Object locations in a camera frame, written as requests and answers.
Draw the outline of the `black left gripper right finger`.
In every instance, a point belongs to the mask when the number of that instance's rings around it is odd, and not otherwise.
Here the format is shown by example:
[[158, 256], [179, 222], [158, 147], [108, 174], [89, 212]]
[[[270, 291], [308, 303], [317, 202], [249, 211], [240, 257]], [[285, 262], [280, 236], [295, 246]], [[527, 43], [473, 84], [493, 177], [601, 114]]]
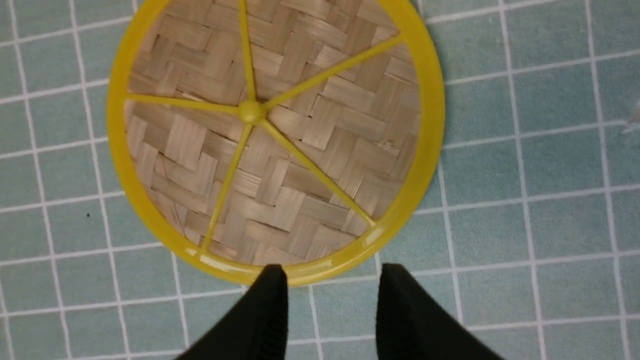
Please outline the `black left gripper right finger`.
[[380, 360], [500, 360], [442, 308], [407, 269], [384, 263], [375, 315]]

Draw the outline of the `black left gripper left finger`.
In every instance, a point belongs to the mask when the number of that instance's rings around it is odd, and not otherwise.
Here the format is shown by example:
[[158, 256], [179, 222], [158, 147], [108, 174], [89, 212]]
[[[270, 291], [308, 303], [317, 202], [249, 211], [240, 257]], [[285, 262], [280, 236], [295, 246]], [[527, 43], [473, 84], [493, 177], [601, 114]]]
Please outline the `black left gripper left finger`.
[[240, 300], [179, 360], [283, 360], [289, 331], [288, 279], [263, 268]]

